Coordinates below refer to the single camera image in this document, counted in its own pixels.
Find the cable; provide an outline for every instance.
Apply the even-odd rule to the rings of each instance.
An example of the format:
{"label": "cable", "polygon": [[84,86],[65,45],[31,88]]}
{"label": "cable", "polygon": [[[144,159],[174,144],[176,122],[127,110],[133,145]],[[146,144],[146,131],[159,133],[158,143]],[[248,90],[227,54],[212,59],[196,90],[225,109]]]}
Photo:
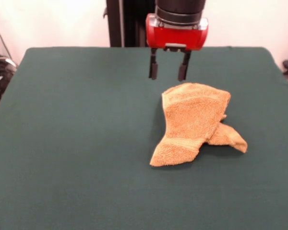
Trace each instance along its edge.
{"label": "cable", "polygon": [[5,60],[7,63],[11,64],[14,67],[18,67],[18,65],[11,59],[9,59],[8,57],[0,57],[0,60]]}
{"label": "cable", "polygon": [[10,54],[10,52],[9,52],[9,49],[8,49],[7,46],[5,45],[5,42],[4,42],[1,34],[0,34],[0,39],[1,39],[2,43],[3,43],[3,45],[4,45],[4,48],[6,49],[6,52],[7,52],[8,55],[9,55],[9,58],[12,59],[12,56],[11,56],[11,54]]}

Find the orange towel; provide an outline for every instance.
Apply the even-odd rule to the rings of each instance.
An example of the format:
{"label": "orange towel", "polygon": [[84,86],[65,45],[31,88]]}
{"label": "orange towel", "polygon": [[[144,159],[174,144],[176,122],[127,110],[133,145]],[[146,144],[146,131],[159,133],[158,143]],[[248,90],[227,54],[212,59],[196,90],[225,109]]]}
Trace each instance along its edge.
{"label": "orange towel", "polygon": [[242,152],[246,142],[220,121],[230,93],[213,87],[185,83],[162,93],[166,132],[157,145],[150,164],[175,165],[193,161],[203,143],[231,145]]}

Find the white wall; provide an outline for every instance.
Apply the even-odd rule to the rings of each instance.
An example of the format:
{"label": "white wall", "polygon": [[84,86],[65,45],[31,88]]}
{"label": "white wall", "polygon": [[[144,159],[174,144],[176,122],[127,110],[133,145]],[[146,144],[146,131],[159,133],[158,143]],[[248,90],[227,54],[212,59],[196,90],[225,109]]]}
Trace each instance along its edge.
{"label": "white wall", "polygon": [[288,59],[288,0],[206,0],[206,46],[263,46]]}
{"label": "white wall", "polygon": [[109,46],[105,7],[106,0],[0,0],[0,33],[18,63],[33,46]]}
{"label": "white wall", "polygon": [[[33,46],[109,46],[105,2],[0,0],[0,32],[17,62]],[[206,0],[204,16],[206,46],[264,46],[279,66],[288,58],[288,0]]]}

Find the dark green tablecloth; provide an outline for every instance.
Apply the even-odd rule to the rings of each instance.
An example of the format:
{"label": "dark green tablecloth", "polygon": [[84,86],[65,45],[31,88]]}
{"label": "dark green tablecloth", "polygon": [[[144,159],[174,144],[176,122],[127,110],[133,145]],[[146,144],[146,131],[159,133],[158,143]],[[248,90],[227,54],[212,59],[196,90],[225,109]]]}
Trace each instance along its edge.
{"label": "dark green tablecloth", "polygon": [[288,230],[288,83],[263,48],[194,52],[188,78],[231,93],[243,155],[205,145],[152,168],[161,93],[182,54],[27,51],[0,104],[0,230]]}

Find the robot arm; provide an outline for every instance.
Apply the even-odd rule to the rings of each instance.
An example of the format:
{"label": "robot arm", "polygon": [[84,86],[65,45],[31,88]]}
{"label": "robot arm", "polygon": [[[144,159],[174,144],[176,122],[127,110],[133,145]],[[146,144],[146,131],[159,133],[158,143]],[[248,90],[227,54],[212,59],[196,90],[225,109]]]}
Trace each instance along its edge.
{"label": "robot arm", "polygon": [[186,79],[191,52],[200,50],[207,37],[208,21],[202,18],[205,0],[156,0],[155,13],[146,18],[147,43],[151,47],[149,78],[156,79],[156,51],[184,52],[178,80]]}

